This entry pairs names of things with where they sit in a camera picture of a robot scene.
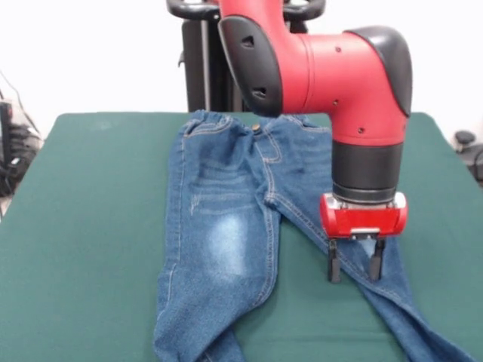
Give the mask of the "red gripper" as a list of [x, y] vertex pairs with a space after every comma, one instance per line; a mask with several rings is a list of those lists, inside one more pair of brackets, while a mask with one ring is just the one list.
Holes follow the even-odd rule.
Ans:
[[[400, 235], [408, 218], [408, 203], [402, 192], [396, 192], [389, 203], [353, 204], [325, 193], [320, 200], [322, 227], [331, 238], [328, 243], [328, 280], [340, 283], [340, 261], [337, 240], [340, 238], [385, 238]], [[369, 275], [372, 281], [381, 278], [385, 239], [377, 239], [370, 259]]]

